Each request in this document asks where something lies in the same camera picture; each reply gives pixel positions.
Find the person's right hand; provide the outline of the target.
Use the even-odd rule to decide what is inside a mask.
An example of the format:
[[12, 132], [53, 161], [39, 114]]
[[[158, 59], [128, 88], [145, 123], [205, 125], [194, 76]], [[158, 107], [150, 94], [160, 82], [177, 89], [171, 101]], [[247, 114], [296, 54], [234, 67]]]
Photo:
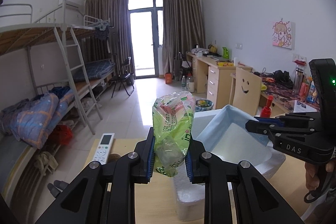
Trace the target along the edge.
[[[335, 159], [332, 159], [325, 166], [326, 172], [333, 173], [335, 169]], [[319, 186], [319, 177], [317, 175], [318, 166], [305, 163], [305, 179], [306, 179], [306, 188], [307, 190], [316, 190]]]

